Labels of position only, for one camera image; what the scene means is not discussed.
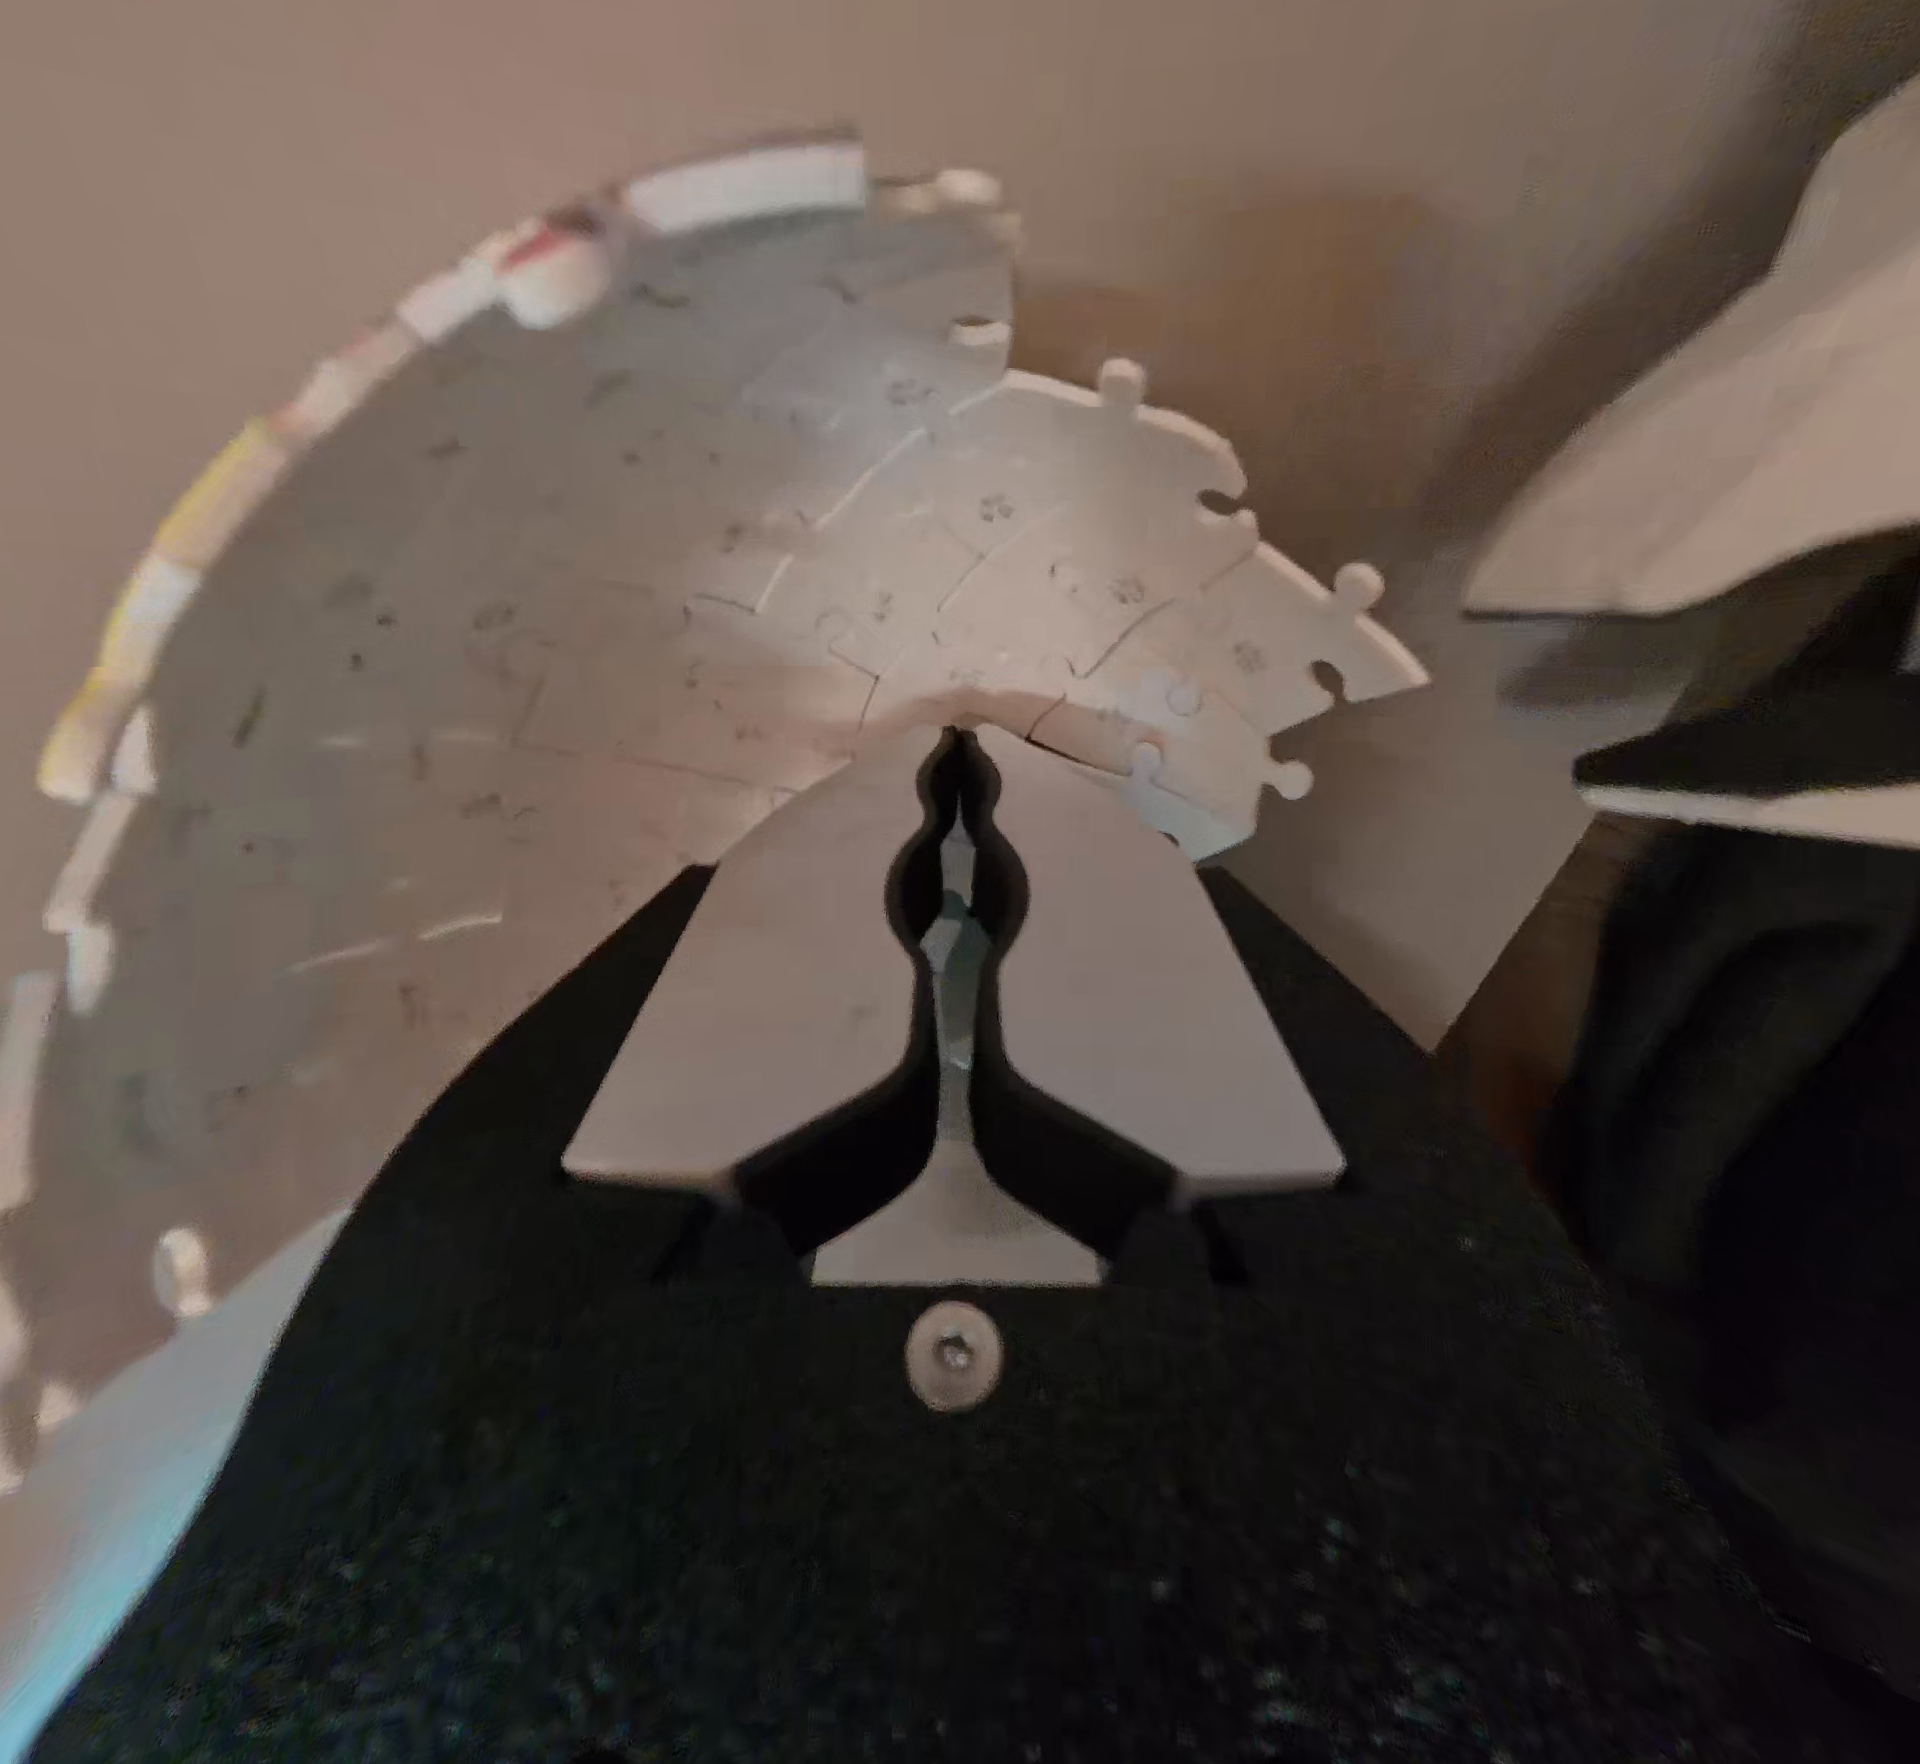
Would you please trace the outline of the dark cloth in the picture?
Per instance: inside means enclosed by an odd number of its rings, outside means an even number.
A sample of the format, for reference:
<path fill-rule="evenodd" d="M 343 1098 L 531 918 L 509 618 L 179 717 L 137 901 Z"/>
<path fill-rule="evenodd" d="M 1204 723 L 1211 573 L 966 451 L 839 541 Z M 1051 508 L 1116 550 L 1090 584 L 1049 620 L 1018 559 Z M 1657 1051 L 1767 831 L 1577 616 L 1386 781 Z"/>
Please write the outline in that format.
<path fill-rule="evenodd" d="M 1917 1695 L 1917 855 L 1668 833 L 1603 927 L 1549 1186 L 1763 1594 Z"/>

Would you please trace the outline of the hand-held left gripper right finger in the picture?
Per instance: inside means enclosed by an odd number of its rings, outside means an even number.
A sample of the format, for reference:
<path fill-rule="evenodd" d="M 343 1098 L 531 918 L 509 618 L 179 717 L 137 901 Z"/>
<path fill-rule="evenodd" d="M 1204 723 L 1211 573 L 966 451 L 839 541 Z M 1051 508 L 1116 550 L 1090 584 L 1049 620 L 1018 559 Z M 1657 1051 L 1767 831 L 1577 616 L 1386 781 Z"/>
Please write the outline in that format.
<path fill-rule="evenodd" d="M 1146 1219 L 1334 1188 L 1345 1152 L 1184 853 L 1016 734 L 960 752 L 996 1186 L 1099 1257 Z"/>

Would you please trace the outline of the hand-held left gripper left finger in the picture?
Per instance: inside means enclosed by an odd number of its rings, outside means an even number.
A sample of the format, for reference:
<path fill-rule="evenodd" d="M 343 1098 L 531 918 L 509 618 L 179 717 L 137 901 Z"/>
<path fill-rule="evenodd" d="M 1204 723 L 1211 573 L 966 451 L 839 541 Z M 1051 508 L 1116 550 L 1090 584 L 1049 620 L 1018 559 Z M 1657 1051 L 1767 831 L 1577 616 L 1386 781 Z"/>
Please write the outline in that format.
<path fill-rule="evenodd" d="M 756 1213 L 807 1257 L 937 1141 L 924 936 L 944 903 L 960 734 L 917 725 L 720 860 L 589 1102 L 563 1170 Z"/>

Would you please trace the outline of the white puzzle ball shell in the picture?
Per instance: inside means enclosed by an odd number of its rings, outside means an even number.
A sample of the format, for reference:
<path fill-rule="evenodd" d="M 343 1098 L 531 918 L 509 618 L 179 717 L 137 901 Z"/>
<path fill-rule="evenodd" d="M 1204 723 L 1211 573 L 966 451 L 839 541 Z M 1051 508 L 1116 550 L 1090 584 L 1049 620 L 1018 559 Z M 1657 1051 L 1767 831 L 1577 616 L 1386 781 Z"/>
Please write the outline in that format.
<path fill-rule="evenodd" d="M 4 1500 L 370 1179 L 626 914 L 910 723 L 1206 831 L 1419 690 L 1229 440 L 1014 368 L 1020 220 L 854 133 L 655 167 L 412 288 L 148 541 L 38 759 L 54 966 L 4 997 Z"/>

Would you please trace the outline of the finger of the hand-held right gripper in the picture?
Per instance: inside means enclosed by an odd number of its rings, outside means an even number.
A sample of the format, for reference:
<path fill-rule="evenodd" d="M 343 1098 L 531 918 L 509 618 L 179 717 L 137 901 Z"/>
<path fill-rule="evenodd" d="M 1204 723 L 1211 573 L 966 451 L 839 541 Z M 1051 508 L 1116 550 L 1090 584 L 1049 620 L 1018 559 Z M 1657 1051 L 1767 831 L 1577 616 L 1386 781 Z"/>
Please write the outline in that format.
<path fill-rule="evenodd" d="M 1462 438 L 1505 705 L 1709 705 L 1917 550 L 1917 75 L 1805 101 Z"/>
<path fill-rule="evenodd" d="M 1801 838 L 1919 835 L 1919 680 L 1763 689 L 1586 752 L 1574 793 L 1617 815 Z"/>

